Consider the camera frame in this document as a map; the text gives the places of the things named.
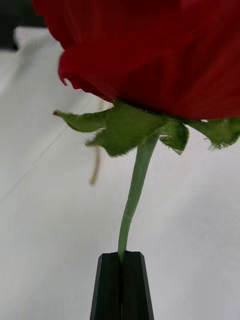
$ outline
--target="white background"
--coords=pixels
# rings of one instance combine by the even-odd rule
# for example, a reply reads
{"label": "white background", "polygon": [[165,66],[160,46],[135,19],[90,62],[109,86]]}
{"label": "white background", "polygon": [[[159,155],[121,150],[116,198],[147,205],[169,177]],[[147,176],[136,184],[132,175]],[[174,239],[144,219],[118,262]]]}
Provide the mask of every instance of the white background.
{"label": "white background", "polygon": [[[54,109],[97,99],[57,75],[59,44],[19,29],[0,51],[0,319],[87,320],[98,257],[117,250],[135,151],[95,152]],[[191,131],[178,156],[160,143],[130,229],[146,260],[155,320],[240,319],[240,145],[211,152]]]}

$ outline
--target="red rose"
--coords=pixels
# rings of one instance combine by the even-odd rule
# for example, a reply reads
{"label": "red rose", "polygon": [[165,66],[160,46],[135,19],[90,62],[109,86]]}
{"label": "red rose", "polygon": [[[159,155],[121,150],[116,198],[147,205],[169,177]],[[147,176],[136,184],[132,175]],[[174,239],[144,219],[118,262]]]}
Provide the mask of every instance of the red rose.
{"label": "red rose", "polygon": [[33,2],[75,89],[193,120],[240,117],[239,0]]}

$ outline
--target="rose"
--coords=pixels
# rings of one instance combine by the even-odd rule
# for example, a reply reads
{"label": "rose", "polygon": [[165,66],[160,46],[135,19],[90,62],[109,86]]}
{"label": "rose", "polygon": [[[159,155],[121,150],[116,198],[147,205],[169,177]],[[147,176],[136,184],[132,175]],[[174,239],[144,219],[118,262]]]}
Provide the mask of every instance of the rose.
{"label": "rose", "polygon": [[33,2],[75,89],[192,120],[240,116],[239,0]]}

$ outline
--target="green stem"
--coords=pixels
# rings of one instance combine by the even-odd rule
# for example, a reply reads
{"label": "green stem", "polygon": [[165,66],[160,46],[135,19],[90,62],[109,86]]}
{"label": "green stem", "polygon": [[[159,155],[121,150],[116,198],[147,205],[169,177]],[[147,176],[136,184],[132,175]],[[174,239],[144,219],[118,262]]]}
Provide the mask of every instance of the green stem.
{"label": "green stem", "polygon": [[158,142],[159,134],[150,137],[145,144],[137,148],[135,165],[132,173],[131,185],[124,213],[122,216],[119,239],[118,239],[118,255],[120,261],[123,261],[124,253],[127,249],[128,235],[130,225],[136,211],[139,199],[143,190],[146,173],[149,163]]}

